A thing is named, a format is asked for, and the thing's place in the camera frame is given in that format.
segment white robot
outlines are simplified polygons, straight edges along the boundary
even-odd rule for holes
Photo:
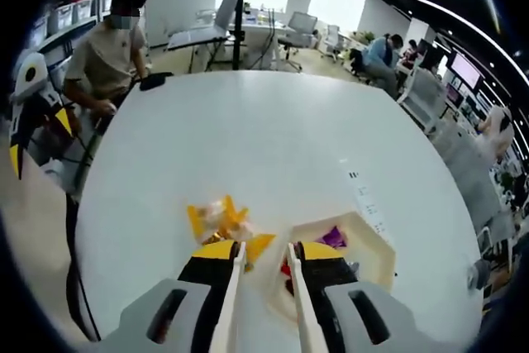
[[[48,79],[48,69],[41,53],[22,52],[13,75],[15,91],[11,96],[9,152],[15,173],[21,179],[22,153],[37,127],[47,122],[54,131],[68,138],[71,138],[72,130],[60,95]]]

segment purple object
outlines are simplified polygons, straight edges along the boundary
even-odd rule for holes
[[[340,233],[338,227],[333,227],[327,234],[317,239],[316,243],[327,244],[332,248],[347,247],[346,239]]]

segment laptop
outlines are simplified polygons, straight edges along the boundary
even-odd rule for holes
[[[199,45],[215,40],[223,40],[229,36],[228,26],[235,11],[238,0],[222,0],[212,26],[190,29],[175,33],[169,39],[167,50],[176,50],[190,45]]]

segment black stand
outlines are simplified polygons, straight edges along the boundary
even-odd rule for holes
[[[235,43],[233,45],[233,60],[231,61],[231,68],[233,70],[239,70],[239,56],[241,55],[241,42],[242,42],[242,6],[244,0],[238,0],[237,6],[235,7],[235,31],[233,36],[235,37]]]

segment face mask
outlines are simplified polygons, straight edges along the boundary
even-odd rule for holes
[[[136,26],[139,17],[124,17],[117,14],[110,15],[110,21],[116,29],[130,30]]]

